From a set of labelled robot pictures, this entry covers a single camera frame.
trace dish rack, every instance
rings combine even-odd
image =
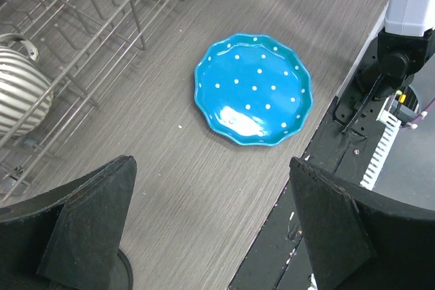
[[[39,49],[49,88],[0,139],[1,200],[20,195],[37,167],[57,153],[128,71],[173,8],[184,0],[0,0],[0,33],[20,33]],[[12,49],[23,52],[19,43]],[[14,133],[54,93],[47,118]]]

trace gray wood grain surface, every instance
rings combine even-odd
[[[141,69],[113,88],[25,198],[133,155],[139,171],[121,247],[135,289],[225,289],[288,179],[290,158],[309,142],[385,2],[186,0]],[[212,133],[195,107],[196,63],[236,32],[273,36],[311,72],[311,115],[277,147],[237,146]]]

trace plate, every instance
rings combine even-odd
[[[194,98],[210,128],[239,145],[279,144],[302,129],[313,106],[311,78],[295,51],[240,33],[198,63]]]

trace striped mug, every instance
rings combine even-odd
[[[6,44],[11,41],[20,42],[28,57],[7,47]],[[38,68],[38,54],[38,49],[24,35],[0,35],[0,137],[10,131],[50,86],[50,80]],[[52,100],[51,92],[14,136],[35,129],[46,117]]]

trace polka dot plate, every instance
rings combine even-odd
[[[196,66],[194,97],[210,128],[239,145],[279,144],[302,129],[313,106],[309,72],[267,35],[213,44]]]

